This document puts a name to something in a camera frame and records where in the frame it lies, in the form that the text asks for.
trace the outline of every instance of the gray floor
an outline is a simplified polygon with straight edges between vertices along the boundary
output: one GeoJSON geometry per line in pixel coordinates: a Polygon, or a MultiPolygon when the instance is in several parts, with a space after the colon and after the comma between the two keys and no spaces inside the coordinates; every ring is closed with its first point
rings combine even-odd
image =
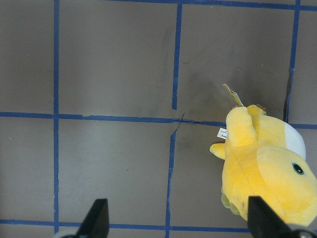
{"type": "MultiPolygon", "coordinates": [[[[110,223],[118,224],[109,238],[163,238],[165,230],[152,228],[166,224],[170,136],[178,123],[140,117],[177,119],[185,113],[188,120],[225,122],[234,105],[221,85],[227,83],[245,105],[264,105],[268,115],[283,119],[294,10],[182,5],[173,110],[177,4],[55,2],[55,47],[53,0],[0,2],[0,236],[52,237],[56,227],[77,226],[93,201],[106,197],[110,223]],[[57,47],[59,114],[53,95],[57,47]],[[149,226],[133,229],[137,225],[149,226]]],[[[311,9],[299,15],[289,122],[302,134],[317,175],[317,11],[311,9]]],[[[221,141],[218,130],[184,122],[176,133],[170,225],[183,230],[171,231],[170,238],[251,237],[234,232],[247,224],[220,201],[223,161],[209,152],[221,141]]],[[[317,229],[317,220],[310,228],[317,229]]]]}

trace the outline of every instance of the stuffed animal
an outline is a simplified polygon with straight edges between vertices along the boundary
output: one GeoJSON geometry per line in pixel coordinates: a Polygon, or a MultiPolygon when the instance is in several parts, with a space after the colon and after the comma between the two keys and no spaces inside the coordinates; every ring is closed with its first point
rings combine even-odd
{"type": "Polygon", "coordinates": [[[261,196],[285,223],[308,226],[317,215],[317,180],[301,135],[256,105],[233,108],[226,126],[225,143],[210,147],[224,159],[223,205],[247,220],[249,196],[261,196]]]}

